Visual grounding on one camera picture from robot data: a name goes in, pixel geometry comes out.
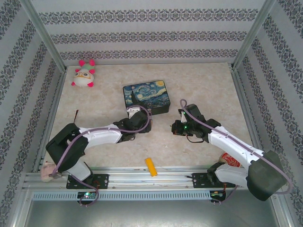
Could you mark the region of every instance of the table surface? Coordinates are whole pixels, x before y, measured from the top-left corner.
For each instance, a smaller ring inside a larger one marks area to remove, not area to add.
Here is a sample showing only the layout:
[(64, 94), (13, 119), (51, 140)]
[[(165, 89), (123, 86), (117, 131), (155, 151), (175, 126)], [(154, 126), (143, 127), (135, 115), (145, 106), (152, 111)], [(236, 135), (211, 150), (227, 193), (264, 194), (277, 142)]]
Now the table surface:
[[(164, 80), (170, 98), (168, 113), (153, 116), (152, 130), (134, 141), (103, 144), (85, 150), (81, 157), (90, 167), (141, 167), (152, 158), (155, 166), (212, 165), (223, 151), (209, 143), (190, 143), (171, 133), (180, 120), (179, 101), (194, 103), (206, 119), (220, 122), (230, 133), (251, 144), (227, 63), (141, 64), (96, 66), (94, 87), (71, 86), (75, 69), (69, 66), (53, 124), (51, 138), (65, 125), (102, 127), (127, 117), (123, 86)], [(46, 152), (45, 160), (52, 162)]]

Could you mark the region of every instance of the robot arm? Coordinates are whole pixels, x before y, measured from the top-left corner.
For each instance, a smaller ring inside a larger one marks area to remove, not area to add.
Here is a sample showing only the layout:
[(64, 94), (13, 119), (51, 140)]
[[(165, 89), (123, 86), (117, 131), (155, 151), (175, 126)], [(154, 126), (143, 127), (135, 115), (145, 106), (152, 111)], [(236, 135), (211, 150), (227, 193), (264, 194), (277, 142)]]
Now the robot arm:
[[(120, 130), (134, 131), (142, 128), (148, 121), (148, 116), (140, 108), (129, 109), (129, 118), (124, 118), (103, 128), (110, 130), (93, 131), (94, 129), (78, 128), (74, 123), (66, 125), (49, 143), (46, 150), (57, 165), (69, 143), (85, 131), (92, 131), (80, 136), (71, 146), (64, 157), (58, 172), (67, 171), (86, 184), (91, 185), (93, 172), (80, 160), (85, 155), (85, 149), (105, 143), (120, 143), (133, 140), (135, 133), (122, 132)], [(151, 130), (151, 123), (139, 133), (147, 133)]]
[[(286, 179), (278, 171), (258, 157), (267, 159), (282, 170), (281, 162), (276, 153), (272, 151), (265, 153), (256, 149), (231, 135), (214, 119), (205, 120), (195, 104), (188, 105), (185, 108), (191, 115), (204, 124), (211, 126), (214, 130), (194, 121), (180, 109), (181, 121), (175, 121), (172, 125), (172, 133), (181, 136), (196, 135), (196, 137), (202, 138), (205, 142), (221, 148), (243, 166), (243, 168), (238, 168), (227, 164), (224, 165), (223, 162), (214, 164), (207, 170), (207, 177), (213, 184), (223, 182), (247, 187), (256, 198), (265, 201), (286, 183)], [(249, 152), (244, 147), (248, 147), (252, 152)]]

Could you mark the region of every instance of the starry night tin box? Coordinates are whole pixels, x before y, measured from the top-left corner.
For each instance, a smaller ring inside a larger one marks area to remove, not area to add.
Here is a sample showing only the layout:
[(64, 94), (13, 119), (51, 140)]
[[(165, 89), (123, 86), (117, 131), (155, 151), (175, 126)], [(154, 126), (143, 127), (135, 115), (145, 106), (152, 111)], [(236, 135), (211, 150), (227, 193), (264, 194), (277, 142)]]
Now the starry night tin box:
[(142, 105), (150, 109), (152, 115), (169, 111), (169, 95), (163, 80), (123, 87), (125, 106)]

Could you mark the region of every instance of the metal base plate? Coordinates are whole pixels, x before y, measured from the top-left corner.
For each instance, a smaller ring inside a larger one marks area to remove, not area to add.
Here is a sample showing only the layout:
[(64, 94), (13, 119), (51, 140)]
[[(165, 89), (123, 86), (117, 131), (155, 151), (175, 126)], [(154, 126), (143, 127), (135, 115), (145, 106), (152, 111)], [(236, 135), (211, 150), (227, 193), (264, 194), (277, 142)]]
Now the metal base plate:
[[(207, 178), (207, 173), (193, 173), (192, 178), (194, 188), (224, 188), (223, 183), (213, 185)], [(235, 186), (232, 183), (226, 183), (226, 188), (234, 188)]]
[[(109, 179), (108, 174), (94, 174), (92, 186), (97, 189), (107, 189), (108, 179)], [(67, 189), (90, 189), (91, 190), (91, 188), (82, 185), (81, 183), (76, 181), (70, 175), (67, 178), (66, 188)]]

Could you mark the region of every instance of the yellow object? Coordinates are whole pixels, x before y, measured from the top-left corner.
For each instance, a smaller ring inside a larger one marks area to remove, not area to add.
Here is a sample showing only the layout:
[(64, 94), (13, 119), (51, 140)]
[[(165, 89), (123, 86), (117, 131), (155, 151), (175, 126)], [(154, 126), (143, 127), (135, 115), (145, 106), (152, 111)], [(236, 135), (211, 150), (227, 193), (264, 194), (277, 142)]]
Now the yellow object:
[(152, 162), (152, 159), (150, 157), (148, 157), (146, 160), (145, 160), (145, 163), (148, 167), (148, 170), (150, 171), (151, 173), (151, 176), (156, 176), (158, 175), (157, 171), (156, 171), (156, 168), (155, 166), (153, 165), (153, 162)]

